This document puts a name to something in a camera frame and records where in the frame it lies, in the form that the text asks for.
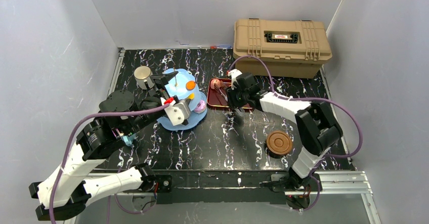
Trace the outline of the blue three-tier cake stand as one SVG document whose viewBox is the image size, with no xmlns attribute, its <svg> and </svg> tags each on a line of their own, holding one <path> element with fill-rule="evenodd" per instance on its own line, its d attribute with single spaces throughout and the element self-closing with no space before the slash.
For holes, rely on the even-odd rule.
<svg viewBox="0 0 429 224">
<path fill-rule="evenodd" d="M 188 129 L 195 127 L 200 121 L 202 121 L 205 118 L 205 116 L 207 114 L 207 108 L 203 113 L 200 113 L 200 114 L 195 113 L 193 110 L 196 108 L 196 106 L 200 100 L 207 101 L 207 97 L 199 89 L 199 86 L 197 84 L 196 84 L 196 88 L 192 91 L 189 91 L 186 89 L 185 84 L 188 81 L 193 80 L 196 82 L 196 78 L 189 71 L 187 71 L 185 69 L 172 69 L 172 68 L 170 68 L 170 69 L 166 70 L 164 72 L 164 74 L 171 73 L 173 71 L 177 71 L 178 74 L 169 81 L 168 85 L 165 86 L 166 90 L 169 93 L 170 98 L 174 98 L 176 101 L 188 99 L 188 96 L 191 93 L 194 93 L 195 98 L 193 100 L 191 100 L 189 103 L 191 115 L 188 119 L 187 125 L 180 124 L 177 126 L 173 126 L 172 123 L 170 122 L 170 120 L 168 119 L 167 115 L 158 118 L 157 122 L 160 123 L 165 129 L 170 130 L 170 131 L 188 130 Z"/>
</svg>

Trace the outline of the red rectangular tray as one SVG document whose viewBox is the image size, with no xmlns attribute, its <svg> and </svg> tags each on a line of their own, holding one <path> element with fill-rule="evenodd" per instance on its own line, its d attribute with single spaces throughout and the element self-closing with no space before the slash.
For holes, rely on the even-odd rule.
<svg viewBox="0 0 429 224">
<path fill-rule="evenodd" d="M 227 79 L 227 78 L 217 78 L 217 79 L 219 79 L 222 82 L 222 90 L 226 94 L 225 88 L 230 87 L 231 80 Z M 219 109 L 220 108 L 222 108 L 222 109 L 229 108 L 228 103 L 226 103 L 226 101 L 218 93 L 218 91 L 216 89 L 211 89 L 210 88 L 210 82 L 209 82 L 209 88 L 208 88 L 208 93 L 207 93 L 207 104 L 211 108 L 219 108 Z"/>
</svg>

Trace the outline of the silver metal tongs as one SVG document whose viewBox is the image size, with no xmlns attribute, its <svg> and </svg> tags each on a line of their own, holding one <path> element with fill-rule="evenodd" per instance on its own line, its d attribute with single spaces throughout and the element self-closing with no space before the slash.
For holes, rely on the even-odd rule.
<svg viewBox="0 0 429 224">
<path fill-rule="evenodd" d="M 224 100 L 226 101 L 226 103 L 228 103 L 228 97 L 227 95 L 223 92 L 222 88 L 219 87 L 219 84 L 215 84 L 214 85 L 215 89 L 218 91 L 218 93 L 224 98 Z M 235 108 L 234 109 L 235 113 L 238 114 L 239 116 L 243 116 L 244 115 L 244 110 L 242 108 Z"/>
</svg>

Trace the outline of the purple glazed donut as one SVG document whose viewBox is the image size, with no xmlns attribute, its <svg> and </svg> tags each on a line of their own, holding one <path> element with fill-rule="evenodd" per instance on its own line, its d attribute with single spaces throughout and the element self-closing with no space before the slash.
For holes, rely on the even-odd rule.
<svg viewBox="0 0 429 224">
<path fill-rule="evenodd" d="M 195 113 L 203 113 L 206 110 L 206 101 L 200 100 L 196 108 L 193 110 Z"/>
</svg>

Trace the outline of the pink sugared cake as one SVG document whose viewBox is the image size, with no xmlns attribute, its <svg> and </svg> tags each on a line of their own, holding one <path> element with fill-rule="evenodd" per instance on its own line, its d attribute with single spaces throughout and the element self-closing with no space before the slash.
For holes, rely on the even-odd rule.
<svg viewBox="0 0 429 224">
<path fill-rule="evenodd" d="M 219 79 L 214 78 L 214 79 L 212 79 L 210 81 L 210 88 L 211 89 L 216 89 L 217 87 L 221 88 L 222 87 L 222 82 Z"/>
</svg>

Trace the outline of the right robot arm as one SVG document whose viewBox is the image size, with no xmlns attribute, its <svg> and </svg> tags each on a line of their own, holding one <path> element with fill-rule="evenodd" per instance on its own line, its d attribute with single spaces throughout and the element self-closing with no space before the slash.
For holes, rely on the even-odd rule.
<svg viewBox="0 0 429 224">
<path fill-rule="evenodd" d="M 251 73 L 233 69 L 228 71 L 231 85 L 227 88 L 227 102 L 231 109 L 245 105 L 261 112 L 273 113 L 297 125 L 302 150 L 289 170 L 297 180 L 310 176 L 322 157 L 342 136 L 343 131 L 324 100 L 301 101 L 286 98 L 262 89 Z"/>
</svg>

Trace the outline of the orange cookie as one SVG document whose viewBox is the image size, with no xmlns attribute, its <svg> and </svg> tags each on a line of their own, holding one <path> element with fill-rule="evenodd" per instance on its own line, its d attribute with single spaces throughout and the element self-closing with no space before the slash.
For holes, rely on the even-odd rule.
<svg viewBox="0 0 429 224">
<path fill-rule="evenodd" d="M 187 90 L 192 91 L 196 88 L 196 82 L 193 80 L 190 80 L 185 84 L 185 87 Z"/>
</svg>

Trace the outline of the yellow cake slice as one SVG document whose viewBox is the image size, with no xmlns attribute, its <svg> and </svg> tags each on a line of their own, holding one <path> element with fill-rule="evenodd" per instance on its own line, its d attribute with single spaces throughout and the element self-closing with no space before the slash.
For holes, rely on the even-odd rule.
<svg viewBox="0 0 429 224">
<path fill-rule="evenodd" d="M 194 93 L 191 93 L 191 94 L 188 96 L 188 99 L 190 99 L 190 100 L 193 100 L 194 98 L 195 98 Z"/>
</svg>

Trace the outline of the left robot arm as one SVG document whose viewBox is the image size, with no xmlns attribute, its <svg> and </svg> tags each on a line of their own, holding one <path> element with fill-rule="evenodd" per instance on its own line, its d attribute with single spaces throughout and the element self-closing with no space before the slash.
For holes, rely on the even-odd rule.
<svg viewBox="0 0 429 224">
<path fill-rule="evenodd" d="M 112 92 L 99 104 L 99 112 L 82 119 L 72 130 L 58 168 L 42 182 L 29 186 L 31 197 L 39 200 L 40 221 L 68 220 L 95 201 L 128 190 L 156 192 L 159 179 L 146 163 L 98 179 L 88 179 L 95 167 L 114 152 L 129 145 L 137 133 L 165 115 L 176 96 L 166 90 L 175 72 L 151 75 L 154 89 L 141 103 L 127 90 Z"/>
</svg>

